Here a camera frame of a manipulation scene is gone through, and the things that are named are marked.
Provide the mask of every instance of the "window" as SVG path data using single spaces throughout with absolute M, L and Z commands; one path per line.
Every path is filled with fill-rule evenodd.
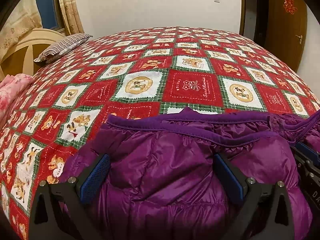
M 59 0 L 36 0 L 36 3 L 43 28 L 55 31 L 64 28 Z

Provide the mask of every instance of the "blue window pane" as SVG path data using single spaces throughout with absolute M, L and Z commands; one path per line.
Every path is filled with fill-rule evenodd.
M 36 0 L 38 10 L 41 16 L 42 26 L 46 29 L 58 27 L 56 12 L 54 10 L 53 0 Z

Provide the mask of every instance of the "pink blanket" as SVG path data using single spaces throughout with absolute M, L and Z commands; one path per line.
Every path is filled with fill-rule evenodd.
M 0 83 L 0 130 L 7 122 L 18 96 L 34 80 L 32 76 L 17 74 L 15 76 L 7 75 Z

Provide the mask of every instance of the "curtain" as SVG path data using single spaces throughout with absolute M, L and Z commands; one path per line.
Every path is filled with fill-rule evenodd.
M 20 0 L 0 31 L 0 63 L 7 51 L 34 28 L 42 28 L 36 0 Z M 0 67 L 0 80 L 3 79 Z
M 84 33 L 76 0 L 59 0 L 59 3 L 67 34 Z

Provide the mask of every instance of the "door handle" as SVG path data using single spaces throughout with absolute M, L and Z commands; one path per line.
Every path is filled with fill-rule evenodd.
M 302 35 L 300 35 L 300 36 L 296 35 L 296 36 L 297 36 L 298 38 L 300 38 L 299 43 L 302 44 Z

